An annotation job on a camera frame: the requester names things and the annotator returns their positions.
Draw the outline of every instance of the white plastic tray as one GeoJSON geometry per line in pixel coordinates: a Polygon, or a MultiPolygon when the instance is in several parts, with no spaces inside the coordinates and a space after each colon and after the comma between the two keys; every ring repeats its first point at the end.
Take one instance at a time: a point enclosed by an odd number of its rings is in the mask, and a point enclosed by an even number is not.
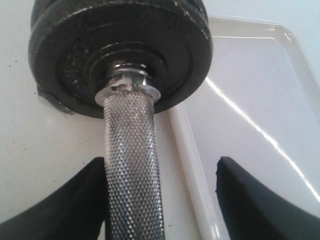
{"type": "Polygon", "coordinates": [[[217,162],[232,157],[257,180],[320,217],[320,92],[285,28],[210,18],[211,70],[170,110],[204,240],[228,240],[216,190],[217,162]]]}

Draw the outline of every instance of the dumbbell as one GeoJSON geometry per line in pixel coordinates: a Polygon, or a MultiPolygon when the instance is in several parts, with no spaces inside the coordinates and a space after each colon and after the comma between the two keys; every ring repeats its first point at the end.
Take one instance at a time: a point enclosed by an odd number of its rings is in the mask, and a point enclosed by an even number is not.
{"type": "Polygon", "coordinates": [[[201,0],[36,0],[29,64],[60,110],[104,118],[112,239],[165,239],[154,114],[188,98],[213,54],[201,0]]]}

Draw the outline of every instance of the dumbbell handle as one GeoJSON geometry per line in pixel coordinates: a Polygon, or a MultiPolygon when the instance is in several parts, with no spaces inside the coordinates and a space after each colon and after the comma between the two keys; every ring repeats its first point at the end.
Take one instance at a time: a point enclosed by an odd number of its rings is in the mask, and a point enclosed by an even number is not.
{"type": "Polygon", "coordinates": [[[164,240],[154,100],[139,87],[103,100],[112,240],[164,240]]]}

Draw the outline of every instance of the knurled metal handle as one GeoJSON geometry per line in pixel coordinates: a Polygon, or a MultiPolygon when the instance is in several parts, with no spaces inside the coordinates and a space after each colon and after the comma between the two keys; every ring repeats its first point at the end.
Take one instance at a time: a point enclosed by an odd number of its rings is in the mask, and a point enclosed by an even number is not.
{"type": "Polygon", "coordinates": [[[122,85],[103,110],[112,240],[164,240],[154,101],[122,85]]]}

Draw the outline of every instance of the black weight plate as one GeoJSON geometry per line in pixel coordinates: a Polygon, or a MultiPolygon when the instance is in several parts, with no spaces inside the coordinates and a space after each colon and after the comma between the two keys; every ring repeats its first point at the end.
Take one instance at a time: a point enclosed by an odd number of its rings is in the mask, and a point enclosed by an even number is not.
{"type": "MultiPolygon", "coordinates": [[[[31,27],[33,28],[34,24],[36,23],[36,21],[39,19],[39,17],[41,16],[41,14],[51,6],[51,4],[53,4],[54,2],[56,2],[58,0],[35,0],[34,2],[34,6],[33,6],[33,10],[32,10],[32,16],[31,16],[31,27]]],[[[182,1],[186,1],[187,3],[190,3],[192,6],[194,6],[198,11],[200,11],[200,13],[202,14],[202,16],[208,20],[208,16],[207,16],[207,11],[205,8],[204,3],[202,2],[202,0],[182,0],[182,1]]]]}
{"type": "Polygon", "coordinates": [[[57,0],[42,10],[34,26],[29,60],[38,85],[72,111],[92,117],[101,118],[102,109],[94,102],[93,81],[85,78],[86,64],[107,45],[139,42],[143,49],[138,51],[151,49],[163,60],[166,72],[156,79],[162,93],[156,112],[191,95],[211,63],[207,20],[185,1],[57,0]]]}
{"type": "Polygon", "coordinates": [[[35,0],[31,15],[31,28],[34,27],[41,14],[56,1],[57,0],[35,0]]]}

